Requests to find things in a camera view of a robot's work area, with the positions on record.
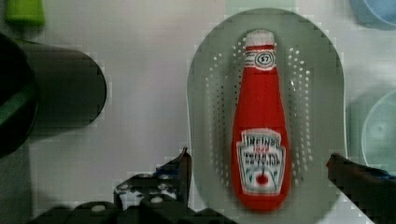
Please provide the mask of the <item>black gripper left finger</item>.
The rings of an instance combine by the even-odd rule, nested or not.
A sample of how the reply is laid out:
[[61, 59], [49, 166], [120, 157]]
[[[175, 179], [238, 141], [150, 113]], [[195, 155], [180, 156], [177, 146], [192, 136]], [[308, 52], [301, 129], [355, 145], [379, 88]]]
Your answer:
[[236, 224], [210, 208], [188, 207], [191, 155], [186, 148], [152, 173], [117, 185], [113, 201], [88, 202], [74, 209], [55, 206], [27, 224]]

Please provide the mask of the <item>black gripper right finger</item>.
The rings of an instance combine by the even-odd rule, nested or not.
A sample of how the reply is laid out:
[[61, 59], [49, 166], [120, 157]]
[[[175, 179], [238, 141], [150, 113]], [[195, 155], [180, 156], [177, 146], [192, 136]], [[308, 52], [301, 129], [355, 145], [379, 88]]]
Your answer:
[[396, 178], [333, 153], [326, 163], [328, 179], [374, 224], [396, 223]]

